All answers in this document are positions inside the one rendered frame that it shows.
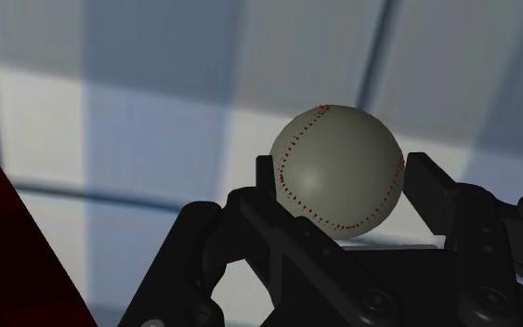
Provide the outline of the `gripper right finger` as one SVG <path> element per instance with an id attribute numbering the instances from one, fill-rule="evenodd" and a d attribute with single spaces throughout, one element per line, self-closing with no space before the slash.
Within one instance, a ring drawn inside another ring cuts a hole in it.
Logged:
<path id="1" fill-rule="evenodd" d="M 509 204 L 456 182 L 423 152 L 407 156 L 403 193 L 456 256 L 464 327 L 523 327 L 523 197 Z"/>

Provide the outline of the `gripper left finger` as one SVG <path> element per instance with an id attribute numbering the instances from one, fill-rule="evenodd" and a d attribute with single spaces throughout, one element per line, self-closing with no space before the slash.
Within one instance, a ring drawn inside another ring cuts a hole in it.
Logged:
<path id="1" fill-rule="evenodd" d="M 226 327 L 212 292 L 246 260 L 273 310 L 261 327 L 401 327 L 398 297 L 305 217 L 276 201 L 272 159 L 225 206 L 185 205 L 117 327 Z"/>

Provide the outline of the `white baseball with red stitching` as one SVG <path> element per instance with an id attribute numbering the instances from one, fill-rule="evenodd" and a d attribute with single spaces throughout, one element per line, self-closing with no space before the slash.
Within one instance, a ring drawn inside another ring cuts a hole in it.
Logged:
<path id="1" fill-rule="evenodd" d="M 278 203 L 335 240 L 371 231 L 399 202 L 403 152 L 366 111 L 320 105 L 301 113 L 280 131 L 269 153 Z"/>

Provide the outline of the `red robot stand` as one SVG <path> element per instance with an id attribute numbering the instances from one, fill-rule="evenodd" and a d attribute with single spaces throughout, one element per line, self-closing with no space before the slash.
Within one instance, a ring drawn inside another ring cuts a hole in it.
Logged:
<path id="1" fill-rule="evenodd" d="M 0 327 L 98 327 L 1 167 Z"/>

